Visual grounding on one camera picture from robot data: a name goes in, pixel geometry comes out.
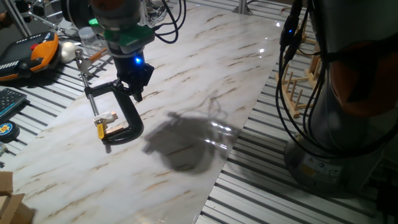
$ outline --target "label on robot base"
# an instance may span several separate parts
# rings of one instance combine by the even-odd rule
[[[335,183],[337,181],[342,168],[342,166],[331,165],[309,155],[305,155],[300,165],[300,170],[304,174],[328,183]]]

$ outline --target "clamp handle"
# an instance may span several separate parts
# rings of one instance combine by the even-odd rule
[[[94,88],[85,88],[86,96],[92,94],[94,97],[96,97],[108,92],[113,92],[129,125],[128,127],[119,131],[105,134],[104,138],[102,139],[104,145],[112,146],[127,143],[138,138],[144,130],[144,124],[142,123],[136,107],[132,103],[130,96],[123,93],[123,91],[123,86],[118,86],[115,84],[115,82],[104,83]]]

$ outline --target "sticker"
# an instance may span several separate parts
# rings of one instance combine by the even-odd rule
[[[97,124],[97,132],[99,139],[103,139],[105,137],[104,124]]]
[[[10,133],[11,130],[12,130],[12,124],[10,123],[4,123],[0,125],[0,136]]]
[[[51,36],[51,33],[48,33],[48,34],[44,37],[44,39],[47,40],[48,38],[50,38],[50,36]]]
[[[300,165],[300,170],[304,174],[328,183],[335,183],[338,180],[342,169],[342,166],[329,164],[308,154],[305,155],[304,160]]]

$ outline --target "orange part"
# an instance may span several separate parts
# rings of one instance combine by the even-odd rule
[[[94,54],[93,56],[90,57],[90,61],[92,63],[96,62],[97,60],[99,60],[100,58],[104,57],[105,55],[108,54],[108,49],[104,48],[101,51],[99,51],[98,53]]]
[[[31,68],[32,72],[37,72],[39,70],[43,70],[47,68],[51,59],[53,59],[55,53],[58,48],[58,35],[54,35],[54,40],[49,40],[44,43],[39,44],[32,52],[32,56],[30,56],[31,60],[35,60],[37,58],[43,58],[43,61],[40,65]]]
[[[352,115],[370,117],[383,114],[396,107],[398,101],[398,54],[391,53],[378,61],[372,92],[366,100],[347,102],[360,73],[343,62],[330,64],[331,84],[342,109]]]
[[[17,78],[18,74],[8,75],[6,77],[0,77],[0,81],[9,81]]]

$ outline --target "clear plastic bottle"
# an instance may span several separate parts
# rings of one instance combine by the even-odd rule
[[[79,30],[79,36],[89,56],[92,56],[102,50],[103,46],[91,27],[81,28]]]

